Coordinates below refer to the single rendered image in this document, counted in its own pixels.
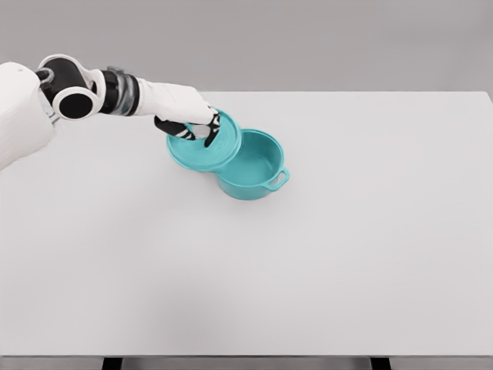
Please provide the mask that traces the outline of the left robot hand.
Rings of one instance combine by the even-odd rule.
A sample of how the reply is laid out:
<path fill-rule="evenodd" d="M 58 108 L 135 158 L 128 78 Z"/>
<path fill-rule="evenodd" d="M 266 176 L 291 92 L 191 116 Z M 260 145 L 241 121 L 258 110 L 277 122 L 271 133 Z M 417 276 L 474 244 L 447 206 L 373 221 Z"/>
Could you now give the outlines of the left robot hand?
<path fill-rule="evenodd" d="M 220 130 L 220 113 L 191 86 L 158 83 L 155 126 L 164 133 L 183 140 L 204 140 L 208 148 Z"/>

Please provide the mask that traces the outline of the teal pot lid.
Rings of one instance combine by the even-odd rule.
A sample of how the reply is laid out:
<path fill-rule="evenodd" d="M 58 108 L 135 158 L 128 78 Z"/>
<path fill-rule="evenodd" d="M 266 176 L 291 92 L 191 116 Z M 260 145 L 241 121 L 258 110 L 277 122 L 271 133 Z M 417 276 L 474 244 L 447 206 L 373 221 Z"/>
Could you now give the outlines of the teal pot lid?
<path fill-rule="evenodd" d="M 216 172 L 229 163 L 240 151 L 243 135 L 236 121 L 227 113 L 220 113 L 220 130 L 215 140 L 205 147 L 205 140 L 184 140 L 167 136 L 170 156 L 180 166 L 200 172 Z"/>

